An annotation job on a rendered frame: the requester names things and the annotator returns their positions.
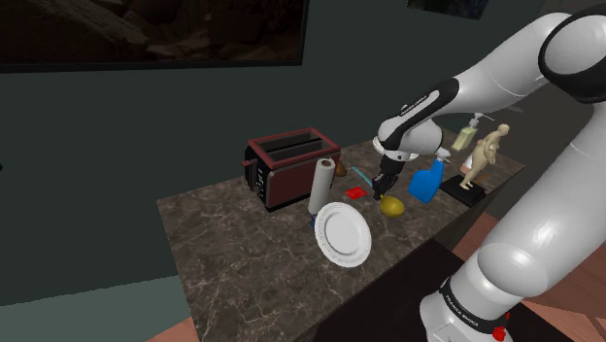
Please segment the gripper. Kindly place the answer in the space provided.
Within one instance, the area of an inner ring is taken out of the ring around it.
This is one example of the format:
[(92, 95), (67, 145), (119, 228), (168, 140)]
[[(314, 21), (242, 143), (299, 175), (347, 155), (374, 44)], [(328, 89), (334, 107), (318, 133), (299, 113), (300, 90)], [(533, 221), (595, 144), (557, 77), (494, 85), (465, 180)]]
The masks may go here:
[(393, 160), (386, 155), (382, 157), (380, 173), (372, 179), (373, 198), (375, 200), (380, 200), (393, 187), (402, 169), (403, 162), (401, 160)]

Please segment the light blue pen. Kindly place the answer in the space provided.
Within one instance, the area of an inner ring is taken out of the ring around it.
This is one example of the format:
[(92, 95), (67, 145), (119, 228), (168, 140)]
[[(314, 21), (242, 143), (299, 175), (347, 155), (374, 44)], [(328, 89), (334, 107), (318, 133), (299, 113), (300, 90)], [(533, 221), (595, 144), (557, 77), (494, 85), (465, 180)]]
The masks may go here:
[(368, 185), (368, 187), (372, 188), (373, 184), (372, 181), (363, 173), (361, 172), (357, 167), (352, 166), (352, 170), (359, 176), (361, 177), (364, 182)]

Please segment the yellow pear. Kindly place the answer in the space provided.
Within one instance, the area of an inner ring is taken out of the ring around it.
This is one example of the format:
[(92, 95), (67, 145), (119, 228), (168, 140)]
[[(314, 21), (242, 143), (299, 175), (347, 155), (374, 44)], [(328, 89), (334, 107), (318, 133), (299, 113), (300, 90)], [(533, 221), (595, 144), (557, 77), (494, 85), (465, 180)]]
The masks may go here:
[(405, 207), (399, 199), (393, 196), (382, 195), (380, 199), (380, 209), (387, 217), (397, 218), (404, 213)]

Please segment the blue spray bottle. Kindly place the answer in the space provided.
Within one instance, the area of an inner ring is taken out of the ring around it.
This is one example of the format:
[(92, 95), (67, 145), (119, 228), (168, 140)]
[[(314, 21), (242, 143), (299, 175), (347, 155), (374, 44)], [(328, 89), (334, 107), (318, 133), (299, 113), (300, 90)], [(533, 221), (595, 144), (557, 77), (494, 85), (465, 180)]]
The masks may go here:
[(422, 203), (428, 203), (435, 196), (442, 184), (445, 163), (449, 162), (451, 153), (440, 147), (436, 152), (430, 169), (423, 169), (413, 176), (408, 192)]

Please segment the white paper towel roll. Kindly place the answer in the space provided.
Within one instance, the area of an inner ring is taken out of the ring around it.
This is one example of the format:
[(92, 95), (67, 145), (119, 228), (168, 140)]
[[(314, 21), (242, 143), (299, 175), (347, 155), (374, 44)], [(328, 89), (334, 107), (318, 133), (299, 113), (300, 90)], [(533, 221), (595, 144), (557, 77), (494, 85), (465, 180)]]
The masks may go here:
[(315, 227), (316, 217), (320, 209), (327, 203), (335, 167), (335, 161), (330, 157), (321, 158), (317, 161), (308, 203), (308, 212), (311, 216), (311, 228)]

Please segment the white plate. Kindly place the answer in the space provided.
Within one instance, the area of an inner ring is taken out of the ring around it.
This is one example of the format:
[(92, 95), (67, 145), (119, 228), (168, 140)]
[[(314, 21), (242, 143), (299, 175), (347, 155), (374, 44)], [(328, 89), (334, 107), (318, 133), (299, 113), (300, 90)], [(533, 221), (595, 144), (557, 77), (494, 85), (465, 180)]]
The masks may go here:
[(365, 218), (343, 202), (331, 202), (320, 209), (315, 219), (315, 236), (324, 256), (344, 268), (361, 265), (372, 248)]

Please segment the dark red toaster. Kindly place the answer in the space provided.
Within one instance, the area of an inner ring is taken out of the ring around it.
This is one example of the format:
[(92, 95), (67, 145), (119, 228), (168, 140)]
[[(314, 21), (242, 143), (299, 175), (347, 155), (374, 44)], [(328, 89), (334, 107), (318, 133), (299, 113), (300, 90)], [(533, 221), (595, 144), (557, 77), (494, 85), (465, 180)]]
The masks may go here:
[(337, 162), (340, 147), (309, 127), (251, 139), (241, 165), (250, 191), (272, 212), (310, 195), (321, 158)]

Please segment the pale yellow soap dispenser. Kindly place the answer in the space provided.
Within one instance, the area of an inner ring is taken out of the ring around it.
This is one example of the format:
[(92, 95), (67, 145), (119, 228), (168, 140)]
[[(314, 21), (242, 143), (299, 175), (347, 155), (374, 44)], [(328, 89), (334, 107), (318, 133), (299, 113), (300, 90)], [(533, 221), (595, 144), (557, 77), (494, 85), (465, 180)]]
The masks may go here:
[(477, 125), (480, 121), (480, 118), (483, 117), (482, 113), (475, 113), (473, 118), (468, 122), (468, 124), (463, 127), (455, 141), (452, 144), (452, 149), (459, 152), (465, 148), (467, 148), (472, 141), (473, 137), (477, 132)]

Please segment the tan human figure statue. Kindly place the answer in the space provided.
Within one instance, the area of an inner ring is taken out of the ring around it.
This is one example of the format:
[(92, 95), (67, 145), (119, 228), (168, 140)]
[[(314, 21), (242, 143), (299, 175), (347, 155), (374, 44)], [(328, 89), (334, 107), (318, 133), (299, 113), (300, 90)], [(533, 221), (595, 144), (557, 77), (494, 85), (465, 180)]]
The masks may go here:
[(473, 180), (483, 171), (488, 164), (496, 161), (496, 152), (499, 149), (500, 139), (510, 131), (506, 123), (499, 124), (482, 139), (471, 154), (471, 168), (463, 175), (457, 175), (443, 182), (439, 189), (459, 202), (472, 207), (486, 196), (486, 191)]

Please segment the small dark wall picture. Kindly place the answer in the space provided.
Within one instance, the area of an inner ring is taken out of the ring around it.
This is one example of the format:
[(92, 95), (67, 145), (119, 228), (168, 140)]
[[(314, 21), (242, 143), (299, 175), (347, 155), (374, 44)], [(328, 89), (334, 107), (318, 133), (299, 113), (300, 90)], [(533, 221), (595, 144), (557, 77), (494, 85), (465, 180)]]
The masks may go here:
[(480, 19), (489, 0), (407, 0), (407, 7), (452, 17)]

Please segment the dark framed wall picture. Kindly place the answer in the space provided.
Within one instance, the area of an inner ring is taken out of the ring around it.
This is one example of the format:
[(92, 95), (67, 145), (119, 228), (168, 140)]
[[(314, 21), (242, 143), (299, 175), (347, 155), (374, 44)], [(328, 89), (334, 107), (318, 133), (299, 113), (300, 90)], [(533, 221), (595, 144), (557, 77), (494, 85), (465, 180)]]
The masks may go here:
[(0, 73), (299, 65), (310, 0), (0, 0)]

